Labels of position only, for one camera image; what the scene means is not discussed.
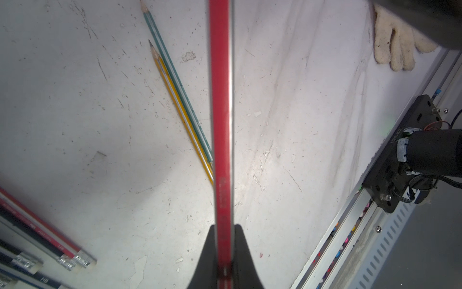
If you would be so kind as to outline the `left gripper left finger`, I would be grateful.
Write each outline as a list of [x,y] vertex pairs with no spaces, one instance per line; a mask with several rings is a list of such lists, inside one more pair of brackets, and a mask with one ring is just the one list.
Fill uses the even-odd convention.
[[212,225],[187,289],[217,289],[218,265],[216,255],[215,226]]

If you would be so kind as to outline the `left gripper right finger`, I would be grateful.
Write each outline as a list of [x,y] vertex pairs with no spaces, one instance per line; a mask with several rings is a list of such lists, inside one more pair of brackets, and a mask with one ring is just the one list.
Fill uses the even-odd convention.
[[241,225],[235,225],[234,236],[233,287],[235,289],[263,289]]

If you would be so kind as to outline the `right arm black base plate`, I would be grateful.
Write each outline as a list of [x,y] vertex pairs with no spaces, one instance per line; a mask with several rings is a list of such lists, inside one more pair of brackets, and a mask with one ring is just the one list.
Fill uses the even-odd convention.
[[384,212],[393,213],[402,199],[410,199],[405,194],[416,170],[406,163],[407,138],[440,119],[430,96],[416,97],[377,153],[362,186]]

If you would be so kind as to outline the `yellow pencil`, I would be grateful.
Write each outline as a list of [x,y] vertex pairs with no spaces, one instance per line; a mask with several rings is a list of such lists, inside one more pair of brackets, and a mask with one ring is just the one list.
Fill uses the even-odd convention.
[[208,161],[205,151],[202,147],[202,144],[200,143],[200,140],[197,136],[197,133],[195,129],[193,128],[192,122],[186,112],[185,106],[183,102],[181,101],[181,98],[179,96],[178,91],[176,90],[173,80],[170,76],[170,74],[167,71],[166,65],[163,62],[163,59],[161,58],[160,54],[156,51],[154,48],[154,45],[150,40],[148,40],[149,46],[150,46],[150,51],[153,56],[154,62],[156,64],[156,67],[159,70],[160,76],[162,77],[162,80],[166,86],[166,89],[168,91],[168,94],[170,95],[174,106],[176,107],[176,110],[178,112],[178,115],[185,127],[185,130],[190,138],[191,144],[193,145],[196,154],[202,164],[202,167],[210,181],[210,183],[213,185],[214,184],[214,177],[212,173],[212,167],[210,162]]

